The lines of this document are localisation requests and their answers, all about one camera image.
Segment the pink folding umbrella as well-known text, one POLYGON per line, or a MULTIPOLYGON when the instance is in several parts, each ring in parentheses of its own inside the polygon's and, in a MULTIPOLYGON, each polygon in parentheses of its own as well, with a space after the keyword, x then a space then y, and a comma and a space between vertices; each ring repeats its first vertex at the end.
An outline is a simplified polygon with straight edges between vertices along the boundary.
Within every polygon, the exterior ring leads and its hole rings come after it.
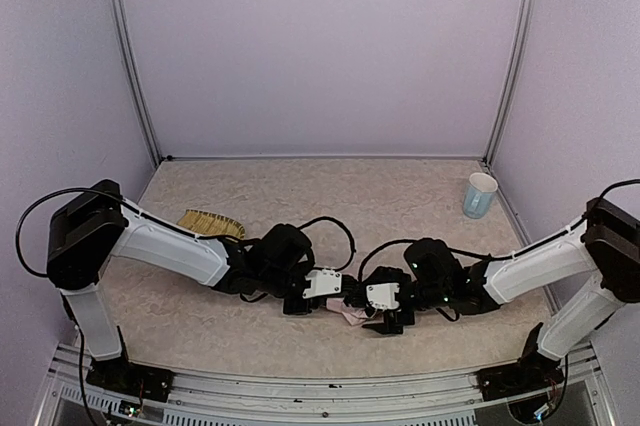
POLYGON ((327 298, 325 308, 341 315, 350 326, 361 326, 375 317, 374 313, 369 315, 364 308, 346 305, 342 298, 327 298))

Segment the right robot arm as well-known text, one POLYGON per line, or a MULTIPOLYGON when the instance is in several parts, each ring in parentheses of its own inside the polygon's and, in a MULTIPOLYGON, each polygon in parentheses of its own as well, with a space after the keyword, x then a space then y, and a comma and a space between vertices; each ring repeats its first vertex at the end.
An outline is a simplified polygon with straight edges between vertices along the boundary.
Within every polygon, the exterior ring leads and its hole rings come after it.
POLYGON ((396 335, 418 311, 450 308, 458 316, 498 310, 521 295, 579 273, 589 278, 547 322, 529 333, 520 358, 484 368, 477 379, 486 401, 562 382, 560 362, 572 347, 627 304, 639 300, 639 221, 603 199, 588 202, 572 225, 502 258, 463 267, 444 241, 411 241, 407 271, 380 266, 359 288, 365 308, 383 319, 371 330, 396 335))

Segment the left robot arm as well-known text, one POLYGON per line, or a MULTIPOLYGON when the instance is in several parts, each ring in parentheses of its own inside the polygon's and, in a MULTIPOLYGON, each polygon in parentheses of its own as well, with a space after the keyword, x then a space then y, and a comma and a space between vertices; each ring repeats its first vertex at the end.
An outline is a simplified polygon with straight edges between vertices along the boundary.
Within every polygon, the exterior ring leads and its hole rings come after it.
POLYGON ((258 240, 203 236, 127 201, 114 181, 75 192, 51 218, 46 273, 90 353, 91 385, 165 402, 174 377, 168 369, 129 359, 100 286, 112 257, 155 265, 229 295, 260 291, 280 297, 286 314, 304 314, 310 300, 341 290, 340 274, 316 269, 310 239, 293 225, 278 224, 258 240))

